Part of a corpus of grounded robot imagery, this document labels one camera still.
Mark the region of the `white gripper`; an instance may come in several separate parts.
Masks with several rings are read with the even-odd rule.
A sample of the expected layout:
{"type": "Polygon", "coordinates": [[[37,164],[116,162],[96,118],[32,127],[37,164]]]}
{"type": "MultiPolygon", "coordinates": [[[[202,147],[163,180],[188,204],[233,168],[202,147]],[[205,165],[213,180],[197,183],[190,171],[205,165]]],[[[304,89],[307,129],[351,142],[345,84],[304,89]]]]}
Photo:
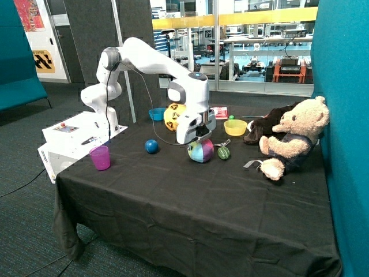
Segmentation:
{"type": "Polygon", "coordinates": [[[214,111],[195,112],[186,109],[178,118],[176,140],[179,144],[208,139],[216,128],[214,111]]]}

